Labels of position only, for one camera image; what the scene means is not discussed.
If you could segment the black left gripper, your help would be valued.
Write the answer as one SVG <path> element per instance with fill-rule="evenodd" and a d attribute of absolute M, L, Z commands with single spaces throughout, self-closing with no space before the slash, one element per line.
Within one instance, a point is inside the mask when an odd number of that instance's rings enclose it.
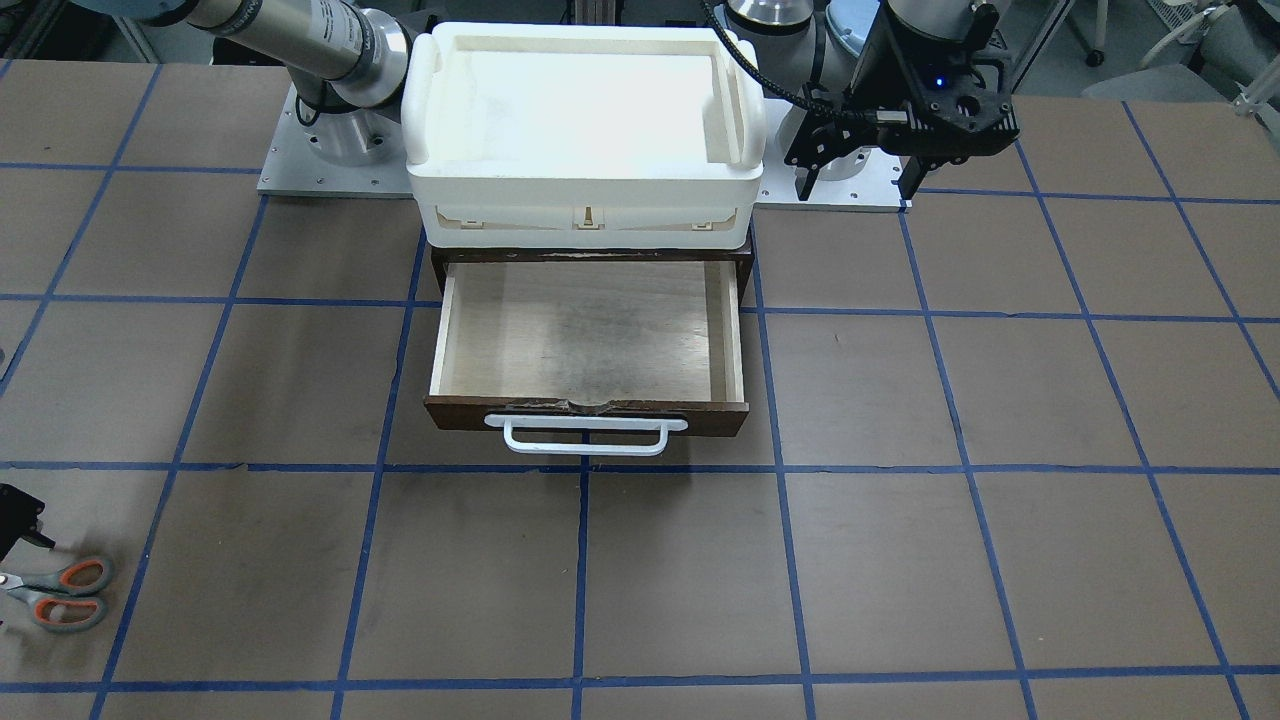
<path fill-rule="evenodd" d="M 1020 135 L 998 31 L 1006 1 L 881 1 L 849 81 L 803 95 L 783 155 L 806 202 L 822 170 L 859 147 L 901 156 L 913 200 L 936 164 L 993 156 Z"/>

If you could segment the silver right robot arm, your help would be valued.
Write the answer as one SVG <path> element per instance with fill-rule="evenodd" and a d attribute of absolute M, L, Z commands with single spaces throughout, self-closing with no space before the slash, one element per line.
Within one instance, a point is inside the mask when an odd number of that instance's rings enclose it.
<path fill-rule="evenodd" d="M 52 548 L 55 542 L 42 533 L 41 514 L 46 505 L 8 483 L 1 483 L 1 560 L 24 541 L 40 548 Z"/>

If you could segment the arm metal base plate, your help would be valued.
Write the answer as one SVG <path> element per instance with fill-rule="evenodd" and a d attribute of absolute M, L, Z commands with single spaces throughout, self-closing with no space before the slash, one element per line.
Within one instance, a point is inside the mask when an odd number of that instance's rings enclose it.
<path fill-rule="evenodd" d="M 785 163 L 785 151 L 803 119 L 803 111 L 783 99 L 767 99 L 768 136 L 758 208 L 827 211 L 906 211 L 896 184 L 901 163 L 877 147 L 864 147 L 820 169 L 806 200 L 797 191 L 806 174 Z"/>
<path fill-rule="evenodd" d="M 402 128 L 366 109 L 317 115 L 291 87 L 257 191 L 279 197 L 411 199 Z"/>

